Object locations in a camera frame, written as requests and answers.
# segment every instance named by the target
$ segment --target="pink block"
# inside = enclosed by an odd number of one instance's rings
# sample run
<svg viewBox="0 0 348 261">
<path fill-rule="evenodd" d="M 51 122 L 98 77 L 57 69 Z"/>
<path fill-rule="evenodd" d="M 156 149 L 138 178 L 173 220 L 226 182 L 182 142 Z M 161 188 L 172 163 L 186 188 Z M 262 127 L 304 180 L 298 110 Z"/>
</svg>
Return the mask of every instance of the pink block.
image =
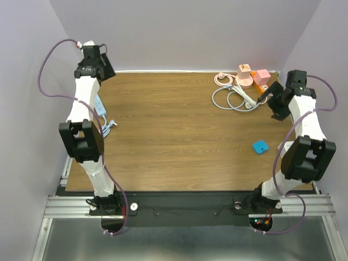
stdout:
<svg viewBox="0 0 348 261">
<path fill-rule="evenodd" d="M 256 71 L 254 76 L 254 81 L 257 85 L 267 84 L 268 80 L 271 78 L 271 75 L 266 69 Z"/>
<path fill-rule="evenodd" d="M 237 75 L 240 79 L 246 79 L 250 76 L 251 69 L 249 64 L 241 64 L 238 66 Z"/>
</svg>

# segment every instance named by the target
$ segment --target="black bracket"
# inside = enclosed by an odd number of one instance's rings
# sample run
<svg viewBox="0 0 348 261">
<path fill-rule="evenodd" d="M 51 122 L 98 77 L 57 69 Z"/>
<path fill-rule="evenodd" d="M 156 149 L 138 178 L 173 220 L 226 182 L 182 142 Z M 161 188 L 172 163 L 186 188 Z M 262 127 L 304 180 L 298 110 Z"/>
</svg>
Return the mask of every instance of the black bracket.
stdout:
<svg viewBox="0 0 348 261">
<path fill-rule="evenodd" d="M 282 159 L 282 173 L 286 179 L 298 179 L 304 183 L 318 181 L 324 175 L 335 151 L 334 142 L 299 136 Z"/>
<path fill-rule="evenodd" d="M 116 75 L 107 54 L 100 54 L 99 45 L 82 46 L 82 52 L 84 58 L 74 71 L 75 78 L 90 76 L 101 83 Z"/>
<path fill-rule="evenodd" d="M 97 162 L 104 153 L 104 140 L 92 121 L 68 121 L 59 124 L 59 134 L 63 140 L 67 154 L 77 162 L 86 160 Z"/>
<path fill-rule="evenodd" d="M 276 208 L 279 200 L 270 200 L 262 196 L 262 183 L 254 189 L 253 193 L 244 197 L 233 199 L 234 212 L 237 215 L 266 214 L 272 209 L 273 214 L 283 213 L 282 208 Z"/>
<path fill-rule="evenodd" d="M 258 99 L 263 101 L 269 94 L 273 96 L 267 101 L 273 111 L 272 118 L 283 121 L 290 115 L 289 103 L 294 96 L 311 96 L 316 99 L 314 89 L 307 88 L 307 72 L 300 70 L 289 71 L 284 88 L 279 82 L 274 82 Z"/>
</svg>

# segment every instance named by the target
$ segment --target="orange block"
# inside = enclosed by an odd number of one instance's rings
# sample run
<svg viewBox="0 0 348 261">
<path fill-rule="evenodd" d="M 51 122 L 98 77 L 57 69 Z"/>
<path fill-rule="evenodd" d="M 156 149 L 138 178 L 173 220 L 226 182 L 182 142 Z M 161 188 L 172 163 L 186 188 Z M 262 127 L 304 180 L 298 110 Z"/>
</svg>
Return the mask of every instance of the orange block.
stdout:
<svg viewBox="0 0 348 261">
<path fill-rule="evenodd" d="M 250 73 L 250 75 L 254 78 L 256 74 L 256 71 L 253 71 Z M 259 92 L 259 94 L 263 94 L 267 89 L 268 89 L 268 85 L 267 84 L 264 84 L 264 85 L 257 85 L 255 82 L 254 82 L 254 86 L 256 88 L 256 90 Z"/>
</svg>

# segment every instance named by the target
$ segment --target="purple wall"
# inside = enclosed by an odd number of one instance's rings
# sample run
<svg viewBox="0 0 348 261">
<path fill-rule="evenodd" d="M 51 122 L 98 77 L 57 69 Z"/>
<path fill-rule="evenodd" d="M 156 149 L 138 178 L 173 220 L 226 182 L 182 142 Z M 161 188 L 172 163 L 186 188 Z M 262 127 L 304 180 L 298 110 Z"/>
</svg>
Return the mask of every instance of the purple wall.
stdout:
<svg viewBox="0 0 348 261">
<path fill-rule="evenodd" d="M 338 95 L 339 104 L 332 113 L 319 113 L 319 120 L 326 138 L 337 144 L 336 154 L 319 186 L 329 192 L 337 211 L 340 231 L 348 245 L 348 1 L 322 0 L 306 30 L 296 44 L 282 69 L 282 81 L 293 69 L 305 70 L 308 74 L 323 77 L 331 83 Z M 333 98 L 327 88 L 314 79 L 308 86 L 317 92 L 319 107 L 331 107 Z"/>
<path fill-rule="evenodd" d="M 70 102 L 43 97 L 36 86 L 49 49 L 67 38 L 46 0 L 2 1 L 0 15 L 0 260 L 31 260 L 48 195 L 66 152 L 58 133 Z M 49 93 L 74 93 L 77 55 L 61 46 L 44 71 Z"/>
<path fill-rule="evenodd" d="M 49 0 L 70 37 L 115 70 L 280 70 L 320 0 Z"/>
</svg>

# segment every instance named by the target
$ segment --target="pink cable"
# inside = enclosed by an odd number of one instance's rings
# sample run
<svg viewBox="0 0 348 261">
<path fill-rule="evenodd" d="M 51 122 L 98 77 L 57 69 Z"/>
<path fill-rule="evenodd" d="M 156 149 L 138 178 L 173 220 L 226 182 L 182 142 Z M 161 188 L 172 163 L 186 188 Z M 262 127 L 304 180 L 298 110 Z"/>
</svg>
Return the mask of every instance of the pink cable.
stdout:
<svg viewBox="0 0 348 261">
<path fill-rule="evenodd" d="M 218 79 L 224 79 L 225 77 L 227 77 L 229 79 L 228 83 L 220 83 Z M 215 75 L 214 82 L 220 87 L 225 87 L 228 84 L 233 83 L 233 78 L 235 78 L 234 75 L 231 75 L 229 73 L 219 72 L 217 75 Z"/>
</svg>

